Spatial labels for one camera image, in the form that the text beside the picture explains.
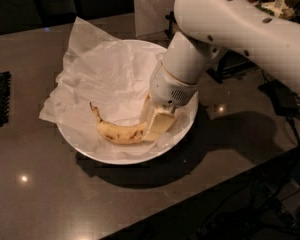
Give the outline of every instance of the gray tabletop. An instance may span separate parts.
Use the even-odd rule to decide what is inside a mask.
[[[92,23],[134,38],[133,14]],[[0,36],[0,72],[12,74],[10,121],[0,127],[0,239],[99,239],[296,145],[258,91],[263,78],[254,70],[222,85],[204,75],[198,120],[165,155],[134,166],[85,158],[38,119],[62,71],[71,26]],[[160,35],[148,39],[166,44]]]

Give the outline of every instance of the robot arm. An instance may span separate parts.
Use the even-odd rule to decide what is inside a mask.
[[[150,96],[155,103],[186,105],[201,72],[226,49],[300,94],[300,24],[269,16],[246,0],[176,0],[174,13],[183,33],[175,35],[152,74]]]

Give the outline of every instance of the banana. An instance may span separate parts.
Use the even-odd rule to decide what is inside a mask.
[[[142,136],[147,122],[133,126],[120,126],[103,120],[99,109],[90,102],[90,108],[97,120],[97,129],[101,137],[115,144],[135,144],[143,141]]]

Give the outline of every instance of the crumpled white paper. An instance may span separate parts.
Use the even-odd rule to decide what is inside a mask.
[[[63,71],[56,78],[58,86],[45,101],[39,118],[56,123],[74,148],[103,162],[134,163],[168,150],[176,144],[175,135],[191,126],[195,102],[178,110],[173,129],[157,142],[134,145],[104,140],[97,132],[89,106],[90,102],[98,106],[102,118],[112,123],[139,123],[151,73],[164,52],[164,48],[152,43],[118,40],[77,18]]]

